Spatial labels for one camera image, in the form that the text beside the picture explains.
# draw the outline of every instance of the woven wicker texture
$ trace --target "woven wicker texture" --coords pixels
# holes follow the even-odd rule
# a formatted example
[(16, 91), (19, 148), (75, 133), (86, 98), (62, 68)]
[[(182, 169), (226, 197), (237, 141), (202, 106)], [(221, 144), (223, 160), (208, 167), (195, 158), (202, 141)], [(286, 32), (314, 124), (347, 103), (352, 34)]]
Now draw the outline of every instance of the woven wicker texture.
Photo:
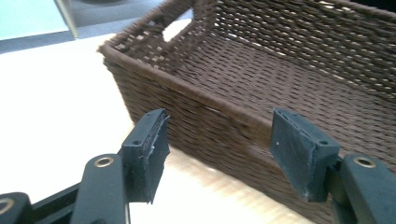
[[(194, 19), (171, 41), (163, 29)], [(133, 120), (165, 107), (171, 144), (316, 222), (268, 152), (274, 107), (396, 172), (396, 15), (344, 1), (168, 1), (100, 51)]]

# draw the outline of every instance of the wicker basket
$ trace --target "wicker basket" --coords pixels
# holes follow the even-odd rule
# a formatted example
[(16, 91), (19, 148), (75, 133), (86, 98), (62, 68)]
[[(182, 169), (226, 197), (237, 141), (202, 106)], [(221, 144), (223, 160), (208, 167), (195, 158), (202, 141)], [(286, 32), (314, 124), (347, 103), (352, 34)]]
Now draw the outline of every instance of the wicker basket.
[[(189, 8), (169, 42), (163, 29)], [(347, 1), (173, 0), (100, 49), (134, 121), (164, 107), (171, 144), (316, 222), (268, 152), (274, 107), (396, 172), (396, 14)]]

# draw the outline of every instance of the brown wicker basket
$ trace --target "brown wicker basket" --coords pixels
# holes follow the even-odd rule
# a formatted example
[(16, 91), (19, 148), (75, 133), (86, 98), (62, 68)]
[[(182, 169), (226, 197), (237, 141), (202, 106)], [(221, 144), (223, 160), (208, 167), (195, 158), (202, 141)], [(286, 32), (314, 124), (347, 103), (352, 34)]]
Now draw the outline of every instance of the brown wicker basket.
[[(163, 30), (189, 8), (169, 42)], [(171, 0), (100, 49), (134, 121), (164, 107), (171, 144), (316, 222), (268, 152), (274, 107), (396, 172), (396, 14), (347, 1)]]

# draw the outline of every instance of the white table surface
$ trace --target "white table surface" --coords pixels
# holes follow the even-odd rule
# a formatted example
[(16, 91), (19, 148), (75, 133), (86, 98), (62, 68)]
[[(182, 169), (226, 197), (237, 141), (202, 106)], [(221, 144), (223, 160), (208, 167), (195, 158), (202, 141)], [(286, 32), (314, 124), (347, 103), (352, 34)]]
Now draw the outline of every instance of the white table surface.
[[(116, 153), (133, 124), (96, 53), (111, 35), (0, 55), (0, 194), (36, 203)], [(310, 223), (264, 194), (171, 149), (154, 205), (133, 223)]]

